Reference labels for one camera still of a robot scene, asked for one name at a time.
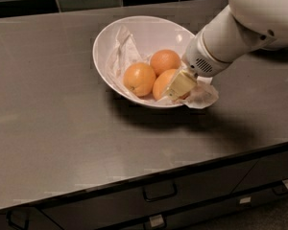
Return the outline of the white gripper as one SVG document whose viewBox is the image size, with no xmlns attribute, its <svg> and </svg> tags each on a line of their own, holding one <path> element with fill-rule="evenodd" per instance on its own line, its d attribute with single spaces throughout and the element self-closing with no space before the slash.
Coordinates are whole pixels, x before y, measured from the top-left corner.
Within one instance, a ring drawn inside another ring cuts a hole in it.
<svg viewBox="0 0 288 230">
<path fill-rule="evenodd" d="M 182 56 L 182 61 L 193 76 L 212 78 L 229 67 L 227 62 L 214 57 L 204 44 L 204 33 L 199 32 L 192 38 Z M 164 94 L 172 101 L 181 99 L 196 85 L 197 80 L 187 71 L 179 70 L 171 79 Z"/>
</svg>

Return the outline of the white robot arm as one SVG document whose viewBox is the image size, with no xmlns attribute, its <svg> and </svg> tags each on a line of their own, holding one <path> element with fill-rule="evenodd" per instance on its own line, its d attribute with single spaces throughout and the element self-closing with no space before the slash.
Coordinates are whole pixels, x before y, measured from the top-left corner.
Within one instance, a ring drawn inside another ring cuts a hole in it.
<svg viewBox="0 0 288 230">
<path fill-rule="evenodd" d="M 211 78 L 241 56 L 288 46 L 288 0 L 228 0 L 228 5 L 191 39 L 180 69 L 164 89 L 172 100 Z"/>
</svg>

